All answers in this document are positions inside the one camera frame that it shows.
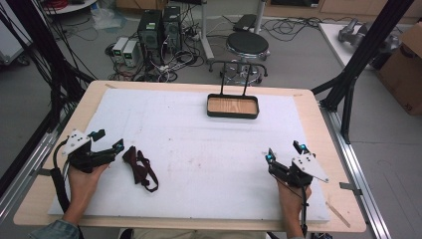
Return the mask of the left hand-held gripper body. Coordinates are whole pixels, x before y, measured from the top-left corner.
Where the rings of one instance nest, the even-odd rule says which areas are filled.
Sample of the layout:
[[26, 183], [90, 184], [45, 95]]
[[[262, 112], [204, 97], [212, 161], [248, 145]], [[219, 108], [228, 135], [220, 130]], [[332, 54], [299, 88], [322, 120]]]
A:
[[112, 148], [92, 151], [93, 142], [89, 134], [73, 129], [67, 138], [62, 155], [68, 159], [71, 166], [85, 173], [91, 173], [95, 167], [109, 164], [115, 160]]

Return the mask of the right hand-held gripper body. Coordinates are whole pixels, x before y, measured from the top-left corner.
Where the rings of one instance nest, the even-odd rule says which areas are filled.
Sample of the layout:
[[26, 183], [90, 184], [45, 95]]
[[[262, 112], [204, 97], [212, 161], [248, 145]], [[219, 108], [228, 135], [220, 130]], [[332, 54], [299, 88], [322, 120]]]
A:
[[292, 187], [308, 186], [314, 178], [328, 183], [328, 176], [312, 153], [300, 154], [291, 159], [291, 165], [285, 166], [278, 161], [269, 165], [269, 173]]

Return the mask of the person's left hand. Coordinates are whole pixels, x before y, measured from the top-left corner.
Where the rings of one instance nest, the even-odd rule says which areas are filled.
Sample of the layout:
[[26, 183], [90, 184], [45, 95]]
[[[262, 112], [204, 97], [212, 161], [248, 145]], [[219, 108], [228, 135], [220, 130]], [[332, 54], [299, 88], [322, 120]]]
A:
[[88, 208], [102, 173], [108, 165], [95, 167], [91, 173], [82, 172], [73, 166], [69, 169], [69, 182], [71, 188], [71, 202], [63, 219], [78, 224]]

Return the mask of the person's right hand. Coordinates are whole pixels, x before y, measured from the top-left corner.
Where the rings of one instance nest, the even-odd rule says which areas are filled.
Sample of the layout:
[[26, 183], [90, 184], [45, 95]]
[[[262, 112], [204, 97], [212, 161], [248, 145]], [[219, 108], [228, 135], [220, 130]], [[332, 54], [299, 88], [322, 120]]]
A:
[[302, 190], [290, 187], [281, 180], [277, 180], [277, 184], [283, 217], [291, 220], [298, 219], [303, 209]]

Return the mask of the thin wooden stick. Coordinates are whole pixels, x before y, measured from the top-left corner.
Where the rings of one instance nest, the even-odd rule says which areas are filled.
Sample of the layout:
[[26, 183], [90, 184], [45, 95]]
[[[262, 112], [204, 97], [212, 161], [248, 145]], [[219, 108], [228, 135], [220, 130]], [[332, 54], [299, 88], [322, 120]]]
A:
[[325, 202], [325, 205], [332, 211], [332, 213], [347, 227], [350, 228], [350, 223], [342, 216], [342, 214], [332, 206], [328, 201]]

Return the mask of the black tray with wooden bottom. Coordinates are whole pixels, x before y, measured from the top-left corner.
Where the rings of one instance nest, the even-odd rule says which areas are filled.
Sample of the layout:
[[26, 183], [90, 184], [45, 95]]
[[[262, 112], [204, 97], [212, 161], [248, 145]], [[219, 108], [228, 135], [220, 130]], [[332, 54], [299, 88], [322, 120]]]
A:
[[[223, 73], [226, 73], [229, 61], [222, 61]], [[247, 96], [246, 90], [249, 86], [249, 77], [244, 83], [241, 95], [227, 95], [224, 93], [225, 75], [222, 75], [220, 92], [207, 96], [207, 116], [212, 118], [231, 118], [254, 120], [258, 117], [260, 108], [258, 98]]]

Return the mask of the white foam mat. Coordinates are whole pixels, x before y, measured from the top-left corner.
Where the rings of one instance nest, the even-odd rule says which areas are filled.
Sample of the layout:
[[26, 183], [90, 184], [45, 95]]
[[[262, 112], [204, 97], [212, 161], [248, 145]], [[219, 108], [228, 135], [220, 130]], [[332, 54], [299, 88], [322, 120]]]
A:
[[135, 183], [118, 157], [101, 177], [90, 216], [278, 220], [276, 180], [265, 156], [289, 165], [306, 137], [293, 98], [258, 97], [256, 119], [210, 118], [204, 93], [108, 89], [87, 130], [94, 150], [123, 140], [149, 159], [157, 190]]

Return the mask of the white power supply unit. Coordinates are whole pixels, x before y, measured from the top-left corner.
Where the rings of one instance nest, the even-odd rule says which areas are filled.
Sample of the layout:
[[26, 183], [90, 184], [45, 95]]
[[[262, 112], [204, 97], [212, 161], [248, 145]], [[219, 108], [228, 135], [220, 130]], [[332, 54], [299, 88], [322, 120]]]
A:
[[126, 43], [125, 48], [123, 50], [123, 57], [124, 57], [125, 64], [128, 67], [135, 67], [137, 65], [139, 53], [138, 53], [136, 41], [129, 40]]
[[123, 50], [127, 41], [127, 37], [120, 37], [111, 49], [113, 53], [113, 59], [119, 64], [124, 62]]

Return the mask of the white floor board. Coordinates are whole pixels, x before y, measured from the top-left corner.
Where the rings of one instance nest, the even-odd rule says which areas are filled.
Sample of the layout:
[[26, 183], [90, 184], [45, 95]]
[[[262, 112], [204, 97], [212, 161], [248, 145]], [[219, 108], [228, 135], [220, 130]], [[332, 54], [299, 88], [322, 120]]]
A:
[[[347, 27], [347, 24], [319, 24], [323, 36], [329, 42], [331, 49], [344, 67], [357, 49], [357, 47], [352, 46], [350, 42], [340, 42], [338, 40], [339, 32], [345, 27]], [[400, 32], [395, 28], [381, 44], [376, 55], [366, 65], [366, 70], [379, 70], [383, 66], [391, 54], [400, 46], [401, 41], [399, 35]]]

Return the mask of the black round stool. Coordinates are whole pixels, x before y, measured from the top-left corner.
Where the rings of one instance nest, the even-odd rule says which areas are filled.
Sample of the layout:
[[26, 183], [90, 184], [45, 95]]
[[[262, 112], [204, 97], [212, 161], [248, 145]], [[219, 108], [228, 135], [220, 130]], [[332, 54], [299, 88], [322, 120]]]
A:
[[209, 67], [212, 72], [214, 64], [223, 65], [219, 76], [224, 84], [260, 84], [268, 75], [264, 65], [251, 62], [251, 59], [265, 57], [269, 50], [269, 43], [262, 36], [251, 32], [235, 32], [228, 36], [226, 48], [238, 59], [214, 60]]

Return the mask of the black computer tower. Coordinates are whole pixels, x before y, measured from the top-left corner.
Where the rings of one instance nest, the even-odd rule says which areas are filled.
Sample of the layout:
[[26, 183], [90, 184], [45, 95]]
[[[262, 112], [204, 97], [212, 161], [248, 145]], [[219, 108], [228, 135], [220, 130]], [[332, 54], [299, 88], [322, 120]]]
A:
[[150, 53], [155, 60], [162, 61], [161, 47], [163, 43], [163, 23], [160, 10], [148, 9], [141, 15], [137, 27], [137, 35], [144, 57]]
[[163, 11], [163, 25], [167, 49], [171, 53], [181, 50], [181, 20], [180, 7], [167, 6]]

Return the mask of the clear plastic bag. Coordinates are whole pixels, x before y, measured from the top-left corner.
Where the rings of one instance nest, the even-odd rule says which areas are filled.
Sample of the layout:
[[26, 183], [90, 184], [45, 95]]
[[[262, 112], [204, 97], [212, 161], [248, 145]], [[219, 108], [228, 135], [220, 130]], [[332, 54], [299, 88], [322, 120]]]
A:
[[125, 24], [125, 19], [122, 16], [111, 9], [102, 8], [98, 3], [91, 6], [91, 14], [94, 20], [93, 27], [96, 30], [122, 28]]

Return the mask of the grey machine part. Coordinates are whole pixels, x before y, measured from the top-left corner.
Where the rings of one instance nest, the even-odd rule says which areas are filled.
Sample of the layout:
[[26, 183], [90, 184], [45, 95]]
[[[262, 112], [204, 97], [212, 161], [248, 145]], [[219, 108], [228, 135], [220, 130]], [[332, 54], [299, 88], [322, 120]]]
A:
[[[337, 34], [338, 41], [341, 43], [347, 42], [352, 47], [357, 48], [373, 25], [372, 22], [366, 22], [361, 25], [357, 31], [354, 31], [354, 27], [357, 23], [358, 20], [353, 18], [345, 27], [339, 30]], [[381, 43], [378, 51], [380, 53], [391, 53], [393, 50], [397, 49], [399, 45], [399, 38], [396, 35], [389, 34]]]

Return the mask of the brown cardboard box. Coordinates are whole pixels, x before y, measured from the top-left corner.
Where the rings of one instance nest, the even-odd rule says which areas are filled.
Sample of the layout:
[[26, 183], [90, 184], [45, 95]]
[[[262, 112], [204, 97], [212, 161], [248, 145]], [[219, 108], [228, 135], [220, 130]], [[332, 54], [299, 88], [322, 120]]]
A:
[[400, 106], [422, 116], [422, 22], [403, 32], [400, 46], [378, 72], [378, 78]]

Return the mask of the white round table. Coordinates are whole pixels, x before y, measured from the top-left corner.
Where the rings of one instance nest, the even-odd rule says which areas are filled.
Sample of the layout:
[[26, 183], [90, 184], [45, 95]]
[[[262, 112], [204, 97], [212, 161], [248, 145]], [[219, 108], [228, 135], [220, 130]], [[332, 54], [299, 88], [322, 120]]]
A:
[[96, 4], [98, 0], [43, 0], [43, 10], [49, 15], [65, 14], [82, 10]]

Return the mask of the black flat device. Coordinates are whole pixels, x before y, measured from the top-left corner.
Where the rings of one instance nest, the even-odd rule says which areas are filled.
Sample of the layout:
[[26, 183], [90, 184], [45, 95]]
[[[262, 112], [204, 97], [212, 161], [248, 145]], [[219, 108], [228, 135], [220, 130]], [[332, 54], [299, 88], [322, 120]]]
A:
[[253, 32], [257, 16], [255, 14], [243, 15], [233, 26], [235, 32]]

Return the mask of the white table leg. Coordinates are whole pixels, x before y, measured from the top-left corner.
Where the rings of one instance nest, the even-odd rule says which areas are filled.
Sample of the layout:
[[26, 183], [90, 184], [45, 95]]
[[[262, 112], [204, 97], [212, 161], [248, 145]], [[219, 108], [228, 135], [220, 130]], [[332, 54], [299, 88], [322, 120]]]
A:
[[200, 41], [204, 50], [206, 60], [208, 62], [214, 60], [214, 54], [207, 39], [207, 0], [200, 0], [201, 2], [201, 32]]

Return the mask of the grey metal bracket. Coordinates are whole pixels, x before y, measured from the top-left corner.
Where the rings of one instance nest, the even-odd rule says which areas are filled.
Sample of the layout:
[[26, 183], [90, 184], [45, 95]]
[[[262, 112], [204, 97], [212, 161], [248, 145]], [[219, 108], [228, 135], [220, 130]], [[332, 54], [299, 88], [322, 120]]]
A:
[[354, 184], [351, 184], [351, 183], [341, 182], [341, 183], [339, 184], [339, 187], [340, 187], [341, 189], [345, 189], [345, 190], [350, 190], [350, 191], [352, 191], [352, 192], [353, 192], [353, 194], [354, 194], [355, 196], [359, 196], [359, 195], [361, 195], [361, 194], [362, 194], [362, 190], [361, 190], [361, 189], [359, 189], [359, 188], [357, 188]]

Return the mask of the aluminium rail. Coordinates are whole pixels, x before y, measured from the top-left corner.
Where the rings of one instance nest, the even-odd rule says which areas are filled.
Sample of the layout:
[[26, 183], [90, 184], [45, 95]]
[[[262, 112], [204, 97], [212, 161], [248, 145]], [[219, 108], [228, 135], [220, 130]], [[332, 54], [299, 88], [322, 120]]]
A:
[[53, 122], [52, 114], [52, 112], [47, 113], [6, 172], [0, 177], [0, 225], [8, 218], [17, 201], [38, 175], [72, 115], [72, 113], [61, 111], [58, 121]]
[[329, 112], [319, 107], [332, 141], [337, 148], [349, 185], [362, 211], [365, 224], [369, 227], [374, 239], [392, 239], [387, 225], [371, 192], [364, 172], [354, 149], [340, 133], [341, 118], [337, 112]]

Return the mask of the black metal frame strut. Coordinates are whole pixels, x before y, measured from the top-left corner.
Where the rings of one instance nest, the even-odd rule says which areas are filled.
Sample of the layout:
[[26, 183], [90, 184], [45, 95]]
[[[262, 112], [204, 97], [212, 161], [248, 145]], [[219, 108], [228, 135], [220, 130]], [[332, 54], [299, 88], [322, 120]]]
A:
[[347, 144], [350, 144], [349, 126], [355, 83], [366, 65], [375, 56], [381, 43], [392, 32], [414, 1], [387, 0], [343, 70], [332, 80], [312, 89], [314, 95], [329, 90], [328, 95], [320, 101], [321, 106], [329, 112], [335, 113], [339, 103], [343, 102], [340, 135]]
[[62, 109], [82, 99], [85, 90], [81, 82], [90, 84], [95, 79], [72, 66], [65, 59], [53, 34], [31, 0], [6, 0], [6, 3], [31, 37], [40, 56], [48, 64], [48, 69], [45, 70], [37, 55], [19, 37], [8, 17], [0, 14], [0, 20], [29, 54], [39, 73], [51, 88], [51, 110], [47, 115], [48, 131], [51, 131], [61, 123]]

